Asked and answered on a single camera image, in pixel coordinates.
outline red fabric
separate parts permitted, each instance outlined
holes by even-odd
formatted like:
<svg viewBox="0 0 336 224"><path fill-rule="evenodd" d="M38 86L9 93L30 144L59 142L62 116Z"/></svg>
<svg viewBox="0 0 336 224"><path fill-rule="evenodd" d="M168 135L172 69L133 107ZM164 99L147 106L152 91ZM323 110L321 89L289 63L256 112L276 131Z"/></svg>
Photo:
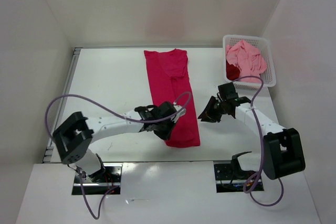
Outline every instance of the red fabric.
<svg viewBox="0 0 336 224"><path fill-rule="evenodd" d="M149 87L154 105L164 101L174 102L183 92L192 92L187 68L187 51L174 49L170 52L144 51L146 57ZM179 101L183 105L188 96ZM170 147L186 148L199 146L197 117L192 98L186 107L186 114L179 118L171 138L165 141Z"/></svg>
<svg viewBox="0 0 336 224"><path fill-rule="evenodd" d="M226 77L229 80L234 81L238 79L239 75L240 75L239 68L235 67L232 64L229 64L229 62L226 61Z"/></svg>

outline red garment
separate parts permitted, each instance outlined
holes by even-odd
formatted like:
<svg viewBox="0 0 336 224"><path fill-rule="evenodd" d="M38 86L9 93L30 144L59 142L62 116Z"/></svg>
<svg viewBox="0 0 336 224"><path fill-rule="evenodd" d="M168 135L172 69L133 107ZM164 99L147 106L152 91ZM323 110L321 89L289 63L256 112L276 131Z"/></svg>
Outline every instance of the red garment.
<svg viewBox="0 0 336 224"><path fill-rule="evenodd" d="M235 67L232 64L229 64L229 62L226 61L226 77L229 80L234 81L238 79L239 75L240 75L239 68Z"/></svg>
<svg viewBox="0 0 336 224"><path fill-rule="evenodd" d="M155 105L164 101L174 102L186 92L192 92L188 75L187 51L174 49L170 52L144 51L146 57L147 75L152 100ZM188 99L185 95L179 101L183 105ZM186 148L199 146L197 117L192 98L186 107L186 114L179 118L171 138L165 141L170 147Z"/></svg>

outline pink cloth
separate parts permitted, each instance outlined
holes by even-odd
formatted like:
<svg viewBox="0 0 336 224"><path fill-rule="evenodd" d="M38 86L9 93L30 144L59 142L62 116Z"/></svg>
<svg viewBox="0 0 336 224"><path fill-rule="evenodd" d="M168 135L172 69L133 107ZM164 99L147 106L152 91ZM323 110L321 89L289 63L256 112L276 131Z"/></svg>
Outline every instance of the pink cloth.
<svg viewBox="0 0 336 224"><path fill-rule="evenodd" d="M164 101L174 102L182 93L192 92L188 75L187 51L174 49L170 52L145 51L147 75L152 100L155 105ZM178 104L183 105L188 99L185 95ZM170 147L186 148L199 146L197 116L194 99L186 107L186 114L179 118L171 138L165 141Z"/></svg>
<svg viewBox="0 0 336 224"><path fill-rule="evenodd" d="M227 45L225 53L227 62L239 68L239 77L260 77L260 74L267 69L267 64L261 56L260 50L244 40L241 40L233 47ZM255 78L246 78L241 81L260 83L260 80Z"/></svg>

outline red cloth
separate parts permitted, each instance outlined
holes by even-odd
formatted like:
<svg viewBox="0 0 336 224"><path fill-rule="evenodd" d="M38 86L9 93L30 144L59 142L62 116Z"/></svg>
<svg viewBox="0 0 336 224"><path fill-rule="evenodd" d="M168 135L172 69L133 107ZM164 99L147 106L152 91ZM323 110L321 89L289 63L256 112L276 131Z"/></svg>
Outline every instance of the red cloth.
<svg viewBox="0 0 336 224"><path fill-rule="evenodd" d="M234 81L238 79L239 75L240 75L239 68L235 67L232 64L229 64L229 62L226 61L226 77L229 80Z"/></svg>
<svg viewBox="0 0 336 224"><path fill-rule="evenodd" d="M174 102L183 92L192 92L188 75L187 51L174 49L170 52L144 51L146 57L149 87L154 105L164 101ZM183 105L188 99L185 95L179 101ZM197 117L192 98L186 107L186 114L179 118L171 138L165 141L170 147L186 148L199 146Z"/></svg>

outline robotic arm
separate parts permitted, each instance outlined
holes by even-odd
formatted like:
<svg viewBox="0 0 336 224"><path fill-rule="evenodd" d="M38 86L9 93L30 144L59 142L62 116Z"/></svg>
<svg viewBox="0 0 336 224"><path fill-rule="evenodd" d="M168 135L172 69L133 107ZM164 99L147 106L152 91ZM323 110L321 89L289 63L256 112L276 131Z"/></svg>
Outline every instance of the robotic arm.
<svg viewBox="0 0 336 224"><path fill-rule="evenodd" d="M160 106L140 106L123 114L125 118L137 120L131 122L116 116L86 118L81 112L75 112L68 117L52 134L63 164L76 164L89 175L92 181L98 181L105 173L105 167L98 154L94 154L89 145L102 138L123 133L138 133L153 131L163 140L168 140L180 116L185 109L170 119L148 122L168 117L182 107L170 102Z"/></svg>
<svg viewBox="0 0 336 224"><path fill-rule="evenodd" d="M233 83L218 86L217 97L212 96L205 110L198 117L204 122L220 122L222 115L228 114L242 121L259 136L256 119L247 97L239 97ZM254 108L263 135L265 164L264 172L270 179L284 177L305 169L299 133L273 122Z"/></svg>

